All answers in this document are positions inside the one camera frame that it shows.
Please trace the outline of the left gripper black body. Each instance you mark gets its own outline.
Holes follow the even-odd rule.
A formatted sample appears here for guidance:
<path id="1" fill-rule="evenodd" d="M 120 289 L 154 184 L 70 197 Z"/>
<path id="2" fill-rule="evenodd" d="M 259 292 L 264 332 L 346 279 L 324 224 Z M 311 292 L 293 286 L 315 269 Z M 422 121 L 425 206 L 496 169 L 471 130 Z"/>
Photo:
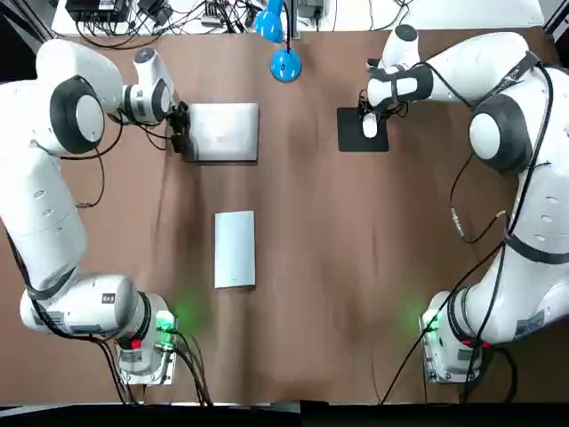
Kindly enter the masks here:
<path id="1" fill-rule="evenodd" d="M 185 113 L 172 112 L 167 118 L 168 125 L 171 128 L 171 138 L 180 138 L 185 135 Z"/>

